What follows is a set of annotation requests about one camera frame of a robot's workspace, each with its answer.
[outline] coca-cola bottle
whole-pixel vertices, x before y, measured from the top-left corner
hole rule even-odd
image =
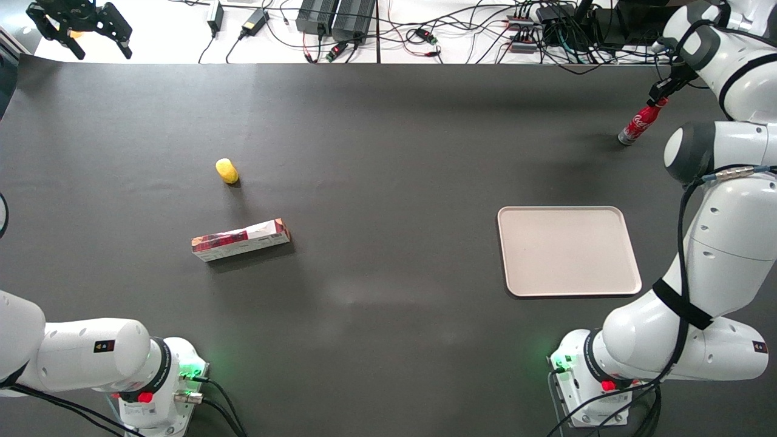
[[[618,141],[623,145],[634,144],[636,139],[639,138],[639,136],[642,135],[658,118],[658,113],[667,102],[669,102],[669,99],[662,97],[654,106],[648,105],[642,108],[642,110],[631,120],[631,123],[618,134]]]

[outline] label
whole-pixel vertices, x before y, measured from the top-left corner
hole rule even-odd
[[[115,346],[116,340],[95,341],[94,353],[99,354],[101,352],[113,352],[113,348]]]
[[[150,404],[124,404],[124,413],[128,416],[153,416],[156,414],[156,403]]]
[[[755,349],[756,352],[762,353],[762,354],[768,354],[769,348],[766,347],[766,343],[763,341],[753,341],[753,349]]]

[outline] red and white box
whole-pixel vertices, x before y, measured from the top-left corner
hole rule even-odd
[[[276,218],[243,229],[192,238],[192,253],[203,261],[213,261],[290,241],[284,221]]]

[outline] warning sticker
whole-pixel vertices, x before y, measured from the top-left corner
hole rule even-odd
[[[762,354],[769,353],[769,349],[766,347],[766,343],[763,341],[753,341],[753,349],[755,349],[756,352],[761,352]]]

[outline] black table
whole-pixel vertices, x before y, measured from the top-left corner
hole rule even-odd
[[[662,275],[681,196],[664,143],[723,115],[712,93],[686,89],[622,147],[615,134],[655,79],[648,67],[24,58],[0,123],[0,286],[50,321],[135,318],[189,339],[253,436],[542,437],[556,423],[545,356],[628,299],[508,297],[496,213],[613,205],[643,283]],[[222,157],[240,188],[218,178]],[[189,253],[194,236],[276,217],[293,245],[213,264]],[[767,340],[776,279],[733,314]],[[669,382],[657,435],[771,435],[776,384],[774,366],[753,381]],[[108,411],[97,393],[66,396]],[[0,405],[4,437],[104,435],[38,400]],[[195,416],[190,437],[228,434],[213,411]]]

